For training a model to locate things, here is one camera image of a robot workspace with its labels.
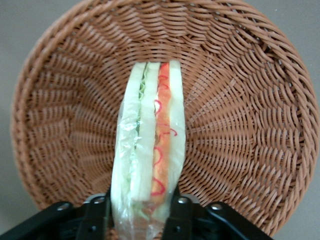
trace plastic wrap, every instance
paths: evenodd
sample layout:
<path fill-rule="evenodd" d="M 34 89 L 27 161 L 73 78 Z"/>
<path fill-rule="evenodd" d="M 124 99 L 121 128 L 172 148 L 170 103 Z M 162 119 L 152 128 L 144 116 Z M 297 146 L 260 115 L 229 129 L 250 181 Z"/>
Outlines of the plastic wrap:
<path fill-rule="evenodd" d="M 170 61 L 168 79 L 160 66 L 133 67 L 118 115 L 111 203 L 121 240 L 151 240 L 162 230 L 183 168 L 180 64 Z"/>

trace gray surface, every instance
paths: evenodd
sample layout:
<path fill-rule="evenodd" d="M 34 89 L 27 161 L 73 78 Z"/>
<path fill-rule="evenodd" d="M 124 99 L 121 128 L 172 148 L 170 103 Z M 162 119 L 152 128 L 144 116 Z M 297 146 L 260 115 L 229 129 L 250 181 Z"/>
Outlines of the gray surface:
<path fill-rule="evenodd" d="M 278 25 L 295 45 L 319 96 L 319 0 L 246 1 Z M 77 2 L 0 0 L 0 234 L 37 211 L 18 178 L 10 143 L 10 106 L 16 80 L 24 60 L 41 34 Z M 320 164 L 301 204 L 274 239 L 320 239 L 319 183 Z"/>

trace basket weave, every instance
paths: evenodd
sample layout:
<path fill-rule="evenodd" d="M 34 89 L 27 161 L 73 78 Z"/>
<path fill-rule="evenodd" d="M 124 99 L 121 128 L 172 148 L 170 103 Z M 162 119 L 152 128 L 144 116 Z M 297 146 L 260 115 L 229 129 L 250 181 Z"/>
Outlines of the basket weave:
<path fill-rule="evenodd" d="M 183 77 L 181 191 L 202 205 L 226 202 L 275 234 L 313 176 L 318 106 L 293 45 L 239 0 L 87 0 L 56 21 L 15 92 L 12 138 L 25 188 L 41 209 L 105 192 L 131 69 L 171 59 Z"/>

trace wicker basket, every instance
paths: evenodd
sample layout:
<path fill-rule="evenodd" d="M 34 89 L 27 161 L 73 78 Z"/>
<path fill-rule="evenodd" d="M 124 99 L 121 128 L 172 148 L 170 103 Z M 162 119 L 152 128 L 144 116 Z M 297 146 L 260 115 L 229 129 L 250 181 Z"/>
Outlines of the wicker basket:
<path fill-rule="evenodd" d="M 239 0 L 87 0 L 56 21 L 15 92 L 12 138 L 25 188 L 40 209 L 105 192 L 130 71 L 170 59 L 183 74 L 181 191 L 203 205 L 226 202 L 275 234 L 313 176 L 318 106 L 293 45 Z"/>

